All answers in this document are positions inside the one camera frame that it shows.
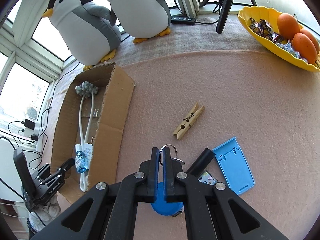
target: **black cylinder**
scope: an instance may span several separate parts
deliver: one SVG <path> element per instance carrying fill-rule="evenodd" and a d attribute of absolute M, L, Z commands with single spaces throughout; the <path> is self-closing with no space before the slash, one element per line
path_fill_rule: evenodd
<path fill-rule="evenodd" d="M 210 149 L 208 148 L 204 149 L 204 151 L 200 154 L 200 156 L 196 159 L 196 161 L 187 170 L 187 173 L 198 178 L 201 175 L 201 173 L 204 171 L 204 169 L 208 166 L 208 164 L 211 162 L 213 157 L 214 157 L 214 154 Z"/>

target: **open cardboard box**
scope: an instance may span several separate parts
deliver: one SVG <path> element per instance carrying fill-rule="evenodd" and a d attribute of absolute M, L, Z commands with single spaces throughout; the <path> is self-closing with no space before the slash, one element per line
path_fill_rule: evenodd
<path fill-rule="evenodd" d="M 134 88 L 133 79 L 115 66 L 107 63 L 78 74 L 70 84 L 63 100 L 53 138 L 51 171 L 55 171 L 69 158 L 74 158 L 75 145 L 80 143 L 79 108 L 81 96 L 75 87 L 84 81 L 99 87 L 94 97 L 94 112 L 88 143 L 93 143 L 93 156 L 89 168 L 88 188 L 104 181 L 113 184 L 127 118 Z M 82 108 L 82 127 L 85 135 L 91 110 L 91 98 L 86 98 Z M 80 174 L 72 167 L 66 174 L 65 184 L 59 192 L 74 203 L 84 192 L 79 188 Z"/>

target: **yellow fruit bowl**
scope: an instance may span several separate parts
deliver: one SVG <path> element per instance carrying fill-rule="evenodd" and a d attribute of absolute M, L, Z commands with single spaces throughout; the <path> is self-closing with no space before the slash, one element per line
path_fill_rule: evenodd
<path fill-rule="evenodd" d="M 273 8 L 266 8 L 264 6 L 245 6 L 243 9 L 238 11 L 238 19 L 241 22 L 242 26 L 257 40 L 259 41 L 263 46 L 265 46 L 268 50 L 279 56 L 280 58 L 284 59 L 285 61 L 290 62 L 291 64 L 303 68 L 305 70 L 311 71 L 311 72 L 320 72 L 320 69 L 317 67 L 316 64 L 311 65 L 306 62 L 304 62 L 302 59 L 296 58 L 293 55 L 291 55 L 289 52 L 285 51 L 284 49 L 279 48 L 276 44 L 274 44 L 272 41 L 263 38 L 256 33 L 254 33 L 250 29 L 250 18 L 252 17 L 256 21 L 260 21 L 260 19 L 267 20 L 271 26 L 272 29 L 279 33 L 278 26 L 277 26 L 277 19 L 278 16 L 282 14 L 281 12 L 278 12 L 277 10 Z"/>

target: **orange fruit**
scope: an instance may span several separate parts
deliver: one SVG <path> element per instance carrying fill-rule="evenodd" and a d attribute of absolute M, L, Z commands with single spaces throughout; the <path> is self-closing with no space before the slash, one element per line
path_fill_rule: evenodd
<path fill-rule="evenodd" d="M 308 36 L 308 38 L 312 41 L 313 45 L 315 46 L 316 51 L 317 51 L 317 55 L 318 55 L 319 51 L 320 51 L 319 43 L 316 40 L 316 38 L 312 35 L 312 33 L 310 31 L 308 31 L 307 29 L 301 29 L 300 33 L 303 33 L 304 35 Z"/>
<path fill-rule="evenodd" d="M 309 64 L 314 64 L 318 54 L 312 41 L 303 33 L 297 33 L 293 38 L 293 48 L 298 51 L 301 57 L 307 59 Z"/>
<path fill-rule="evenodd" d="M 292 40 L 300 32 L 297 20 L 288 13 L 282 13 L 278 16 L 277 25 L 279 33 L 288 40 Z"/>

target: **white glove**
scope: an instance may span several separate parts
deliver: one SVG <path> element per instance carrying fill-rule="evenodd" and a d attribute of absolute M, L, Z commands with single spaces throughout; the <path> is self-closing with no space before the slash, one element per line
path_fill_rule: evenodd
<path fill-rule="evenodd" d="M 61 213 L 61 208 L 57 200 L 57 194 L 55 194 L 45 206 L 36 207 L 35 212 L 45 225 L 54 220 Z M 34 212 L 29 213 L 29 221 L 31 227 L 35 231 L 39 232 L 44 228 L 44 225 L 41 223 L 37 215 Z"/>

